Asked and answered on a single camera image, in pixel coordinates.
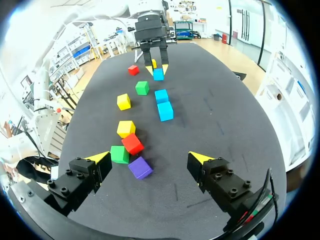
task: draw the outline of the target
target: cube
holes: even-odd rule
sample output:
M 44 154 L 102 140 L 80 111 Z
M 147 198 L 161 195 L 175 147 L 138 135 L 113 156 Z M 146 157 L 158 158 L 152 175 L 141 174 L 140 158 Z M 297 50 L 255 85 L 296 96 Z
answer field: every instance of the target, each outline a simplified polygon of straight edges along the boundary
M 134 133 L 122 139 L 121 142 L 131 155 L 137 155 L 145 148 Z
M 140 71 L 139 71 L 139 67 L 136 65 L 132 65 L 131 67 L 128 68 L 128 72 L 129 74 L 131 74 L 132 76 L 137 75 Z
M 153 79 L 155 81 L 165 80 L 164 70 L 162 68 L 156 68 L 153 70 Z
M 128 94 L 119 95 L 116 99 L 116 104 L 121 111 L 131 108 L 131 101 Z
M 148 95 L 149 83 L 147 81 L 138 81 L 135 85 L 135 90 L 138 95 Z
M 128 165 L 129 169 L 133 173 L 136 179 L 144 179 L 146 176 L 151 174 L 153 170 L 148 165 L 148 163 L 144 160 L 142 156 L 138 157 L 132 163 Z
M 133 121 L 119 121 L 116 133 L 122 138 L 126 138 L 130 134 L 136 132 L 136 126 Z
M 161 122 L 174 118 L 174 110 L 169 101 L 159 103 L 157 106 Z
M 153 66 L 154 69 L 157 68 L 157 62 L 156 62 L 155 59 L 152 59 L 152 66 Z
M 162 104 L 169 101 L 167 90 L 162 89 L 154 92 L 156 104 Z
M 129 153 L 124 146 L 111 146 L 111 161 L 117 164 L 128 164 Z

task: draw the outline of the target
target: blue cube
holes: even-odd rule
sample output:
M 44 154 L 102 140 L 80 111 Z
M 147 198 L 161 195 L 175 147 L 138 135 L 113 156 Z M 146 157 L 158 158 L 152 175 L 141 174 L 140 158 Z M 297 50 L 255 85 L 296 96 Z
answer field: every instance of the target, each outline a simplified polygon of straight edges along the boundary
M 153 79 L 155 81 L 165 80 L 164 70 L 162 68 L 155 68 L 153 70 Z
M 154 92 L 156 104 L 162 104 L 169 101 L 167 90 L 162 89 Z
M 169 101 L 159 103 L 157 106 L 161 122 L 174 119 L 174 110 Z

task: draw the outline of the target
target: red object on floor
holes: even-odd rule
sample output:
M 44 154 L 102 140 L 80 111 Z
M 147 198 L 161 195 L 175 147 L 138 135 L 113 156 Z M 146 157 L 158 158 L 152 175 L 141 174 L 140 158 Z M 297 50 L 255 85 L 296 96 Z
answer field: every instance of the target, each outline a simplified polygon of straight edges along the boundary
M 227 34 L 225 33 L 222 34 L 222 43 L 227 44 Z
M 128 68 L 128 72 L 129 72 L 131 75 L 135 76 L 135 75 L 137 75 L 140 71 L 139 71 L 138 66 L 132 65 L 131 67 Z
M 134 133 L 122 139 L 122 144 L 131 155 L 136 155 L 145 148 Z

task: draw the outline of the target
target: dark gray mat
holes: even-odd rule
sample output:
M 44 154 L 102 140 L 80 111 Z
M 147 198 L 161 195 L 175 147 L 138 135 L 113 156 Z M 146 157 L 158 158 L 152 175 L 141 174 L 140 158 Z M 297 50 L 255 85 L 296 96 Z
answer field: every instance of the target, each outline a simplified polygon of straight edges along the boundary
M 158 49 L 152 57 L 160 62 Z M 109 234 L 137 238 L 175 237 L 206 240 L 223 233 L 230 218 L 210 196 L 202 194 L 187 171 L 188 151 L 224 157 L 252 191 L 272 167 L 282 212 L 286 173 L 281 148 L 263 109 L 246 86 L 223 63 L 193 43 L 168 47 L 164 82 L 153 81 L 143 67 L 127 72 L 134 53 L 104 61 L 85 89 L 69 125 L 59 166 L 61 175 L 76 156 L 88 157 L 121 145 L 120 120 L 132 120 L 145 146 L 142 156 L 154 172 L 137 180 L 125 164 L 113 169 L 97 194 L 90 194 L 69 217 Z M 138 96 L 137 81 L 149 81 L 150 92 Z M 167 89 L 174 119 L 160 122 L 154 91 Z M 120 111 L 117 96 L 128 93 L 132 108 Z M 273 222 L 274 212 L 266 224 Z

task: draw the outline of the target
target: screw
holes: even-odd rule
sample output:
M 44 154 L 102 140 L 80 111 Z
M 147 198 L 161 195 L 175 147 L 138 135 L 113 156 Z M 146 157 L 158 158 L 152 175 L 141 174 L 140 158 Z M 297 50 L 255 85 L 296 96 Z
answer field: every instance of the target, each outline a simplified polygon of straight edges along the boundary
M 71 175 L 72 175 L 72 171 L 71 171 L 71 169 L 67 169 L 67 170 L 65 170 L 65 174 L 67 174 L 68 176 L 71 176 Z
M 237 193 L 238 193 L 238 190 L 235 187 L 231 188 L 229 191 L 229 195 L 231 197 L 235 197 L 237 195 Z
M 60 189 L 60 192 L 65 196 L 67 196 L 70 193 L 69 189 L 66 188 L 65 186 Z
M 214 175 L 214 179 L 215 180 L 220 180 L 222 178 L 222 174 L 221 173 L 216 173 L 215 175 Z
M 53 181 L 51 179 L 46 181 L 46 184 L 48 184 L 50 188 L 54 188 L 56 186 L 55 181 Z
M 76 177 L 78 178 L 78 179 L 84 179 L 85 178 L 85 176 L 80 172 L 80 173 L 77 173 L 76 174 Z
M 226 174 L 227 174 L 228 176 L 231 176 L 231 175 L 234 174 L 234 171 L 233 171 L 231 168 L 229 168 L 228 171 L 226 171 Z
M 26 201 L 26 199 L 23 196 L 19 197 L 18 200 L 22 204 Z
M 245 181 L 243 183 L 243 187 L 246 188 L 246 189 L 250 188 L 251 187 L 251 181 L 249 181 L 249 180 Z
M 32 197 L 33 195 L 35 195 L 33 191 L 31 191 L 31 190 L 28 191 L 28 196 L 29 196 L 29 197 Z

